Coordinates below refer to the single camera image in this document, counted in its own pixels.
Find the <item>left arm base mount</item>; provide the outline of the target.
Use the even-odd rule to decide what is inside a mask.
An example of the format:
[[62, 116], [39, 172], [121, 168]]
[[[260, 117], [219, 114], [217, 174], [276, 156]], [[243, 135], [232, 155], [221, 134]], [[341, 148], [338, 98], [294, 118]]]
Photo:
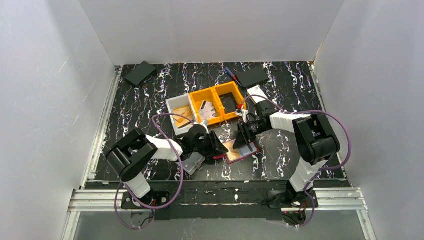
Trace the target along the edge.
[[[169, 202], [171, 195], [168, 191], [150, 191], [139, 200], [151, 207], [163, 206]], [[121, 200], [121, 208], [124, 210], [144, 209], [128, 192], [124, 192]]]

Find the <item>grey card holder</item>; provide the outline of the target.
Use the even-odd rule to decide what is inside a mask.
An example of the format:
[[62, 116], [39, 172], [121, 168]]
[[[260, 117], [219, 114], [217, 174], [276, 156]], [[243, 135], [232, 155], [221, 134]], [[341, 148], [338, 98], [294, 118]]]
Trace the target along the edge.
[[202, 167], [205, 160], [206, 158], [198, 152], [190, 153], [182, 161], [183, 170], [191, 176]]

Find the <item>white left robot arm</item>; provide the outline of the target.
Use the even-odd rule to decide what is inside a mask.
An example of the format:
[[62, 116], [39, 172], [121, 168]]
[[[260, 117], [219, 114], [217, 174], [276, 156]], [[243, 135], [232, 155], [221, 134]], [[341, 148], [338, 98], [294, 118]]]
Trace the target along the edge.
[[226, 153], [228, 149], [217, 134], [196, 123], [172, 140], [155, 138], [135, 129], [113, 145], [105, 158], [119, 179], [141, 199], [151, 191], [142, 172], [150, 160], [188, 164], [183, 171], [191, 175], [205, 160]]

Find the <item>red card holder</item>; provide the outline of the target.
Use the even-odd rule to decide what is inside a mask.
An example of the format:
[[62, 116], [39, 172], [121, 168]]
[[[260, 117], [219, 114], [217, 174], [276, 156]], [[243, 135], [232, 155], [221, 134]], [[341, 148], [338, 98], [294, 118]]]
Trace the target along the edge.
[[255, 142], [250, 142], [249, 144], [242, 146], [242, 147], [238, 148], [237, 150], [241, 154], [241, 158], [239, 160], [235, 161], [235, 162], [228, 163], [227, 158], [226, 158], [226, 154], [219, 156], [219, 157], [213, 157], [213, 159], [214, 160], [223, 159], [227, 164], [231, 165], [233, 163], [244, 160], [244, 159], [246, 159], [246, 158], [248, 158], [252, 155], [255, 155], [259, 152], [259, 148], [258, 148], [258, 146]]

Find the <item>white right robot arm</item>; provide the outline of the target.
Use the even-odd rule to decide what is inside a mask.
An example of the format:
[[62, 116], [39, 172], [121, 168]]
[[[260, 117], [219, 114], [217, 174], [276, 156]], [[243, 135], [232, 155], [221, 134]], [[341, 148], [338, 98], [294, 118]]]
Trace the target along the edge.
[[251, 142], [257, 135], [270, 130], [293, 133], [300, 154], [294, 174], [289, 179], [287, 191], [297, 194], [313, 187], [313, 177], [340, 150], [340, 142], [327, 118], [322, 113], [287, 113], [283, 110], [262, 108], [255, 105], [257, 116], [248, 119], [248, 111], [239, 105], [235, 114], [243, 118], [237, 125], [233, 149], [238, 150]]

